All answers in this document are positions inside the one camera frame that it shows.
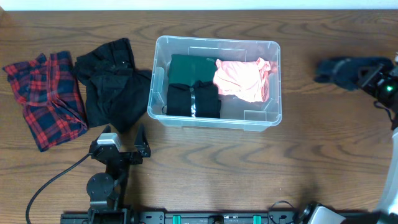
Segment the pink garment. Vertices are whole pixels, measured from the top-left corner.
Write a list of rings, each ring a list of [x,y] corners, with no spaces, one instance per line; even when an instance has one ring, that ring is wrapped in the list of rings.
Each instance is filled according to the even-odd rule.
[[[269,98],[271,74],[278,72],[278,63],[258,58],[253,62],[215,62],[213,83],[219,95],[234,95],[249,103],[266,102]]]

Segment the dark green garment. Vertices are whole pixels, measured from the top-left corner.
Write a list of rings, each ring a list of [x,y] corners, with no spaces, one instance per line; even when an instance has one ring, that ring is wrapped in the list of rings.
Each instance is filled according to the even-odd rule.
[[[169,67],[169,83],[192,86],[197,81],[213,80],[217,58],[173,54]]]

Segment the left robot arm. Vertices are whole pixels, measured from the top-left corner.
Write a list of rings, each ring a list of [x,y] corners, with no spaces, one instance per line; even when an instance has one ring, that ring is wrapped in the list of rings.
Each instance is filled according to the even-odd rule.
[[[91,143],[89,155],[104,164],[106,170],[93,175],[86,185],[90,196],[87,223],[128,224],[135,220],[134,212],[123,203],[130,167],[142,164],[151,155],[143,125],[139,126],[134,146],[133,152],[121,152],[121,140],[109,126]]]

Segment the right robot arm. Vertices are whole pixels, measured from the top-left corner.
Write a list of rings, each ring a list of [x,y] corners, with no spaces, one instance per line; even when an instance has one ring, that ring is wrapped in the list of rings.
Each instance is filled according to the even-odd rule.
[[[397,65],[335,65],[329,79],[347,88],[352,83],[374,97],[374,106],[387,111],[391,121],[393,155],[386,184],[375,211],[370,213],[337,213],[319,203],[309,204],[294,223],[397,223]]]

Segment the large black garment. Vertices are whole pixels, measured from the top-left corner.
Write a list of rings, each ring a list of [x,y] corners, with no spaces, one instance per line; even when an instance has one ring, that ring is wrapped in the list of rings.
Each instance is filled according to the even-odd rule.
[[[129,39],[77,57],[73,74],[86,88],[89,127],[111,124],[125,133],[147,111],[152,71],[136,67]]]

